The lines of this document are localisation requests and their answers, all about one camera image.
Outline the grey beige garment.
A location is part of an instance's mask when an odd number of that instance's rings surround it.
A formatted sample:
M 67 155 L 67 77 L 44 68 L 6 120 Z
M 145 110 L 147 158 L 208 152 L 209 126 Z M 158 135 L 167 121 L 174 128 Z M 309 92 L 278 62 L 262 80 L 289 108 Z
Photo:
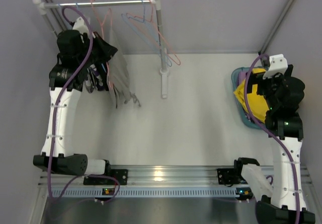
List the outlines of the grey beige garment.
M 108 61 L 109 74 L 107 81 L 109 83 L 109 92 L 112 99 L 112 105 L 118 108 L 122 104 L 127 104 L 131 100 L 139 107 L 141 103 L 137 96 L 130 91 L 130 76 L 127 68 L 127 62 L 121 50 L 121 45 L 118 41 L 116 33 L 111 24 L 107 42 L 117 48 L 117 52 Z

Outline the pink wire hanger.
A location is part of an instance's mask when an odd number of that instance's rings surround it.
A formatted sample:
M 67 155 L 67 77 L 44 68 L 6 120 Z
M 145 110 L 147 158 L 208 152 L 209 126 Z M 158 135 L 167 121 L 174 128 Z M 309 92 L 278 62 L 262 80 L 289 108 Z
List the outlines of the pink wire hanger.
M 139 0 L 143 5 L 143 14 L 141 16 L 132 13 L 122 14 L 123 21 L 138 35 L 160 59 L 165 61 L 167 67 L 176 64 L 181 65 L 181 60 L 171 49 L 164 34 L 162 33 L 162 24 L 157 22 L 155 16 L 156 3 L 154 0 Z
M 105 28 L 105 22 L 108 18 L 108 16 L 110 16 L 110 24 L 112 25 L 112 10 L 111 8 L 108 8 L 108 11 L 107 13 L 105 14 L 104 18 L 101 20 L 100 19 L 100 16 L 98 15 L 95 7 L 94 7 L 94 2 L 96 0 L 90 0 L 91 2 L 91 8 L 92 8 L 92 11 L 96 17 L 96 20 L 98 21 L 99 25 L 100 25 L 100 28 L 101 28 L 101 37 L 102 39 L 104 40 L 105 39 L 105 33 L 104 33 L 104 28 Z M 110 80 L 110 69 L 109 69 L 109 63 L 106 62 L 106 68 L 107 68 L 107 82 L 108 82 L 108 86 L 110 86 L 112 89 L 113 89 L 113 83 L 111 82 Z

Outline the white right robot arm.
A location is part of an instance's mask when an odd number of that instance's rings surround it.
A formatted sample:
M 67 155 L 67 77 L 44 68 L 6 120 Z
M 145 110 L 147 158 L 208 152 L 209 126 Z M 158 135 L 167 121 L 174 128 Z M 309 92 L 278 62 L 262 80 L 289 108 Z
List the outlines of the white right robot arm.
M 275 140 L 272 144 L 274 181 L 268 182 L 254 159 L 242 166 L 241 176 L 250 186 L 256 203 L 258 223 L 315 223 L 307 210 L 301 188 L 300 151 L 303 140 L 302 121 L 297 113 L 304 98 L 304 83 L 292 77 L 293 66 L 273 61 L 265 72 L 246 75 L 244 100 L 250 117 Z M 248 94 L 256 84 L 268 111 L 265 123 L 253 115 Z

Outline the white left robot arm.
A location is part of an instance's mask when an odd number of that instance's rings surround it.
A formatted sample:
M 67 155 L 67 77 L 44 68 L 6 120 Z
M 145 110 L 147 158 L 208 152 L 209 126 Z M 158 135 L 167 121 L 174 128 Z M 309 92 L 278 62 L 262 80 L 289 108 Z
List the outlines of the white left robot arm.
M 71 176 L 106 175 L 107 160 L 89 159 L 72 147 L 72 130 L 77 103 L 91 66 L 99 76 L 107 75 L 102 66 L 118 51 L 94 32 L 66 30 L 58 34 L 57 63 L 49 73 L 50 117 L 44 146 L 33 157 L 33 165 L 52 174 Z

